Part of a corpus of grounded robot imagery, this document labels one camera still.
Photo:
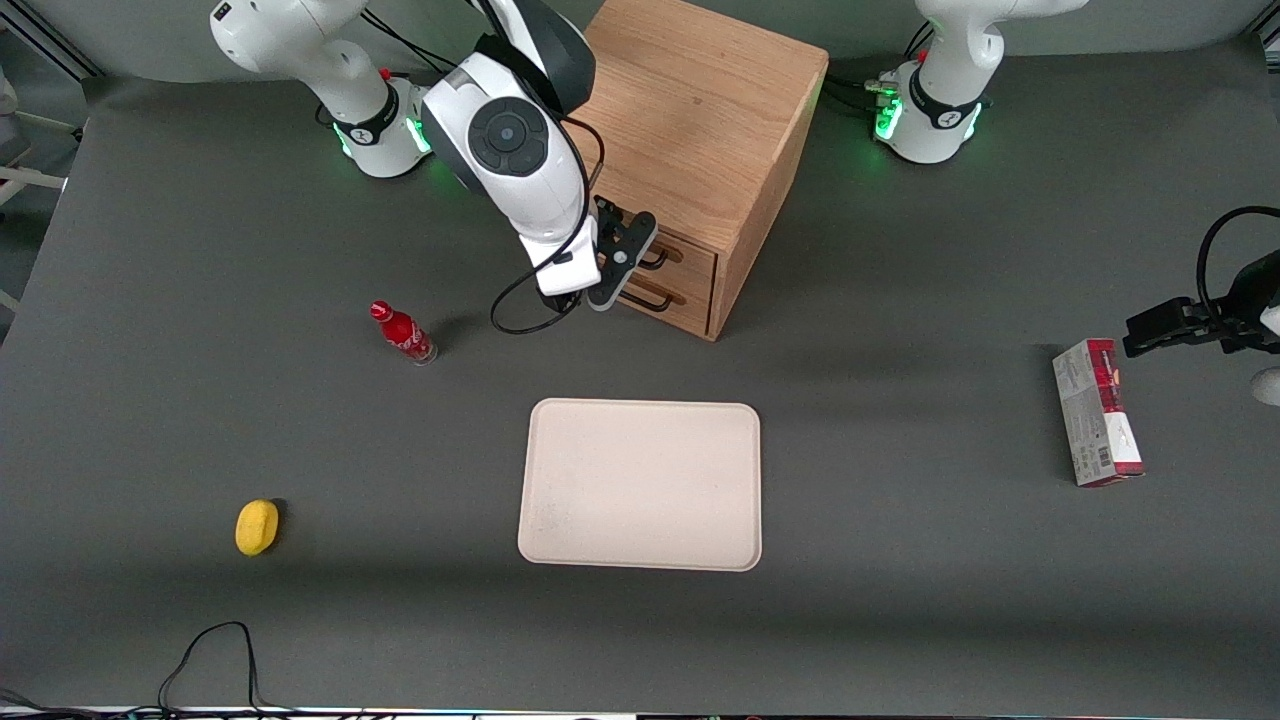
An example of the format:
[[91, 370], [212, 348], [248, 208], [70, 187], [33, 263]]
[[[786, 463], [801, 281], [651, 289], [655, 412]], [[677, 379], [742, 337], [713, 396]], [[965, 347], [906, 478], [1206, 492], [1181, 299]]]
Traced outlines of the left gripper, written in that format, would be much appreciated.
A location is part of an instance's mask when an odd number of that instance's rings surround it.
[[1279, 354], [1279, 251], [1242, 268], [1226, 295], [1211, 299], [1207, 288], [1208, 254], [1198, 255], [1198, 296], [1175, 297], [1126, 319], [1123, 338], [1130, 359], [1174, 346], [1219, 341], [1224, 354], [1254, 350]]

